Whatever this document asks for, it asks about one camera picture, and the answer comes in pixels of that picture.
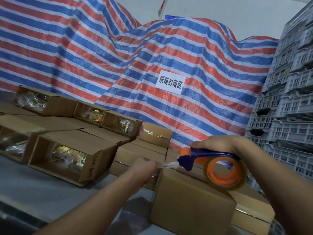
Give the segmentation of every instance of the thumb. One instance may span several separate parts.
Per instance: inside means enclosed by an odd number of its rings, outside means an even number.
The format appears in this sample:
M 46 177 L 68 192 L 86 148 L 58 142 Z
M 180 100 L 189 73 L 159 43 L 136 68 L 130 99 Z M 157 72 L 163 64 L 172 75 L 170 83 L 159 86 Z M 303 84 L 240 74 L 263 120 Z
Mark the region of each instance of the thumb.
M 203 149 L 205 148 L 204 141 L 196 141 L 196 142 L 190 142 L 188 145 L 194 149 Z

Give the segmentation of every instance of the white wall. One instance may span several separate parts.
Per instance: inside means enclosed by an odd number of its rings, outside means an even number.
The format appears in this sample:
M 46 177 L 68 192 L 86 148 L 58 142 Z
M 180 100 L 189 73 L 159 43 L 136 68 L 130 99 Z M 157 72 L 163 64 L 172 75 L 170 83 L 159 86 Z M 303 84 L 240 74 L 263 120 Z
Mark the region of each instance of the white wall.
M 158 18 L 163 0 L 116 0 L 141 24 Z M 168 0 L 164 15 L 199 17 L 227 25 L 237 40 L 253 35 L 279 39 L 287 23 L 305 3 L 292 0 Z

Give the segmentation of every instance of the striped tarp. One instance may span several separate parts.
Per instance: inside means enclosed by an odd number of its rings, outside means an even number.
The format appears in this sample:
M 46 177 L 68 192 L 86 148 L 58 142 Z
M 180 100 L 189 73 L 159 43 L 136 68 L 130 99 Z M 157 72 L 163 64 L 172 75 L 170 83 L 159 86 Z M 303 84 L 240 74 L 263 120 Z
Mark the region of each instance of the striped tarp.
M 244 134 L 277 40 L 198 18 L 145 25 L 113 0 L 0 0 L 0 88 L 27 85 L 174 131 L 183 146 Z M 161 70 L 181 95 L 155 88 Z

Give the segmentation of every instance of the stack of crates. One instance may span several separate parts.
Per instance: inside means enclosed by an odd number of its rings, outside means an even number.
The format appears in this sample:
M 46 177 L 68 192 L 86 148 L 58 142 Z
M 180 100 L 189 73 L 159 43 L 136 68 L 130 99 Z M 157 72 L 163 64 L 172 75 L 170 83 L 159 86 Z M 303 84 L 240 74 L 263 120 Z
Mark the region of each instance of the stack of crates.
M 245 137 L 313 182 L 313 1 L 285 25 Z M 271 228 L 284 234 L 276 221 Z

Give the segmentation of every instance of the white paper sign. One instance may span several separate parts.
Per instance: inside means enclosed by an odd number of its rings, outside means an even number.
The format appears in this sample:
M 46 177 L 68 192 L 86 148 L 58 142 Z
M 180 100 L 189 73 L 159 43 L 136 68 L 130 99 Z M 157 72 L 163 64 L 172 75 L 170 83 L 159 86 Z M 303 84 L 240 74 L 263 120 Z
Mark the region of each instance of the white paper sign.
M 182 75 L 161 70 L 159 77 L 157 78 L 156 88 L 180 95 L 185 80 L 186 77 Z

